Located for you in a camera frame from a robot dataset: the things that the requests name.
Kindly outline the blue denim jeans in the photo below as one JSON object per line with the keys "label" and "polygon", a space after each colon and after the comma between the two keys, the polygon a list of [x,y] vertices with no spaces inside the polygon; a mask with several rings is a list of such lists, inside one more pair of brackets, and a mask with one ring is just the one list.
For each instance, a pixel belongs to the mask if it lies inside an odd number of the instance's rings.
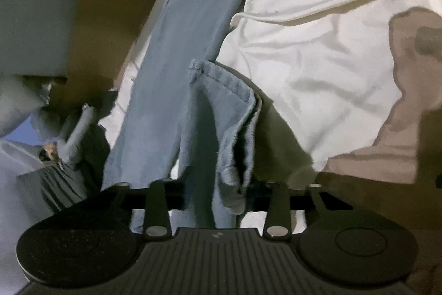
{"label": "blue denim jeans", "polygon": [[232,228],[246,209],[261,99],[216,63],[242,1],[166,0],[106,161],[106,188],[145,188],[177,165],[175,229]]}

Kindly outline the cream printed bed sheet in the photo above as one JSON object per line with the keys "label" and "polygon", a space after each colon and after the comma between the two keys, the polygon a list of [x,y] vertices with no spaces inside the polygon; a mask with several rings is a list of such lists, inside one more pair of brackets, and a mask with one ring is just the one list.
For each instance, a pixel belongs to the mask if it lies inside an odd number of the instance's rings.
{"label": "cream printed bed sheet", "polygon": [[425,43],[440,27],[441,0],[243,0],[216,63],[261,99],[250,184],[413,182],[420,115],[441,104]]}

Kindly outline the dark green garment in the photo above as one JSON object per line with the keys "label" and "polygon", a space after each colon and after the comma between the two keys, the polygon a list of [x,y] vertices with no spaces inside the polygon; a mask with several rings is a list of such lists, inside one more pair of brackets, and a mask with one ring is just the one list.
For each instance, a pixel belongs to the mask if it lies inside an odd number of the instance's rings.
{"label": "dark green garment", "polygon": [[16,188],[25,210],[35,221],[47,219],[88,195],[82,173],[67,165],[49,165],[22,174],[17,177]]}

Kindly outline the brown cardboard box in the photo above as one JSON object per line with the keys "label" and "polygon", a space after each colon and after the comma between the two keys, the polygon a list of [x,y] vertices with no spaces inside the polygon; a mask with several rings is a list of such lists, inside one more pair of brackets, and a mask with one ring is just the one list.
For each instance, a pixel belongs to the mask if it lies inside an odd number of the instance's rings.
{"label": "brown cardboard box", "polygon": [[66,81],[49,104],[67,109],[118,86],[129,50],[156,0],[78,0]]}

